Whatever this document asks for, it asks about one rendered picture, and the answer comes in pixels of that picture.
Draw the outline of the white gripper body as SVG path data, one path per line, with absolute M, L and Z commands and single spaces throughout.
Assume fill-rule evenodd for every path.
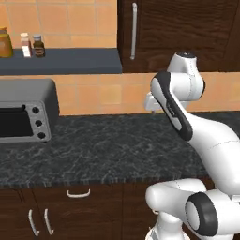
M 151 112 L 156 112 L 156 111 L 162 110 L 160 104 L 155 100 L 155 98 L 153 97 L 153 95 L 151 93 L 148 93 L 145 97 L 144 108 L 147 111 L 151 111 Z

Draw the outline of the dark wood drawer front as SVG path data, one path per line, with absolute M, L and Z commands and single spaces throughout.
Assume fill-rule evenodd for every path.
M 71 199 L 67 196 L 67 190 L 71 194 L 86 193 L 88 189 L 91 189 L 91 193 L 86 198 Z M 118 199 L 121 197 L 122 187 L 119 185 L 78 185 L 72 187 L 34 187 L 33 192 L 38 203 L 74 203 L 76 201 L 87 200 L 110 200 Z

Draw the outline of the dark wood base cupboard panel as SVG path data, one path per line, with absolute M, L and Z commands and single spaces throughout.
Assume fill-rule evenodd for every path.
M 122 240 L 144 240 L 156 223 L 157 216 L 145 201 L 147 188 L 147 183 L 124 184 Z

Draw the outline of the grey toaster oven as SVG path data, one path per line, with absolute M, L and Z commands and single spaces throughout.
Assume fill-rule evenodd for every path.
M 39 113 L 33 113 L 34 107 Z M 0 143 L 47 142 L 59 117 L 52 79 L 0 80 Z M 40 139 L 39 132 L 46 137 Z

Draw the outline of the dark brown spice bottle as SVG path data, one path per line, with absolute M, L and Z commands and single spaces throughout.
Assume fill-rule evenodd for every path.
M 44 43 L 41 40 L 41 35 L 33 35 L 34 40 L 34 50 L 36 57 L 44 57 L 45 56 L 45 47 Z

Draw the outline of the dark wood base cupboard door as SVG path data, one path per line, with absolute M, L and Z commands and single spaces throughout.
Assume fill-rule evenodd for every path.
M 116 214 L 104 208 L 82 206 L 79 203 L 47 203 L 39 209 L 49 209 L 49 220 L 54 234 L 48 240 L 121 240 L 121 223 Z
M 39 230 L 38 209 L 32 198 L 23 196 L 18 189 L 0 189 L 0 240 L 40 240 L 41 234 L 33 234 L 28 211 L 33 210 L 33 219 Z

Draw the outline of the white spice bottle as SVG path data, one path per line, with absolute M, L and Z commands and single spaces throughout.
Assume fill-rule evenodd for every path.
M 22 53 L 26 58 L 32 57 L 31 41 L 27 33 L 21 33 Z

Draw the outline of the amber jar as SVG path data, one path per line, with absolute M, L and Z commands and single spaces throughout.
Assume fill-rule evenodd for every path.
M 13 55 L 13 48 L 6 27 L 0 27 L 0 58 L 9 58 Z

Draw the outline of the dark wood wall cupboard door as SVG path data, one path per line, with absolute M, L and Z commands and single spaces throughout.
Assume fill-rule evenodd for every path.
M 134 2 L 136 55 L 130 60 Z M 196 55 L 201 72 L 240 72 L 240 0 L 117 0 L 117 15 L 125 73 L 165 69 L 179 52 Z

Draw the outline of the dark grey wall shelf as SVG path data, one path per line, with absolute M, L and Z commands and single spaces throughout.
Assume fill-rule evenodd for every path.
M 16 49 L 11 58 L 0 58 L 0 75 L 121 74 L 118 51 L 110 49 L 47 49 L 46 56 L 25 58 Z

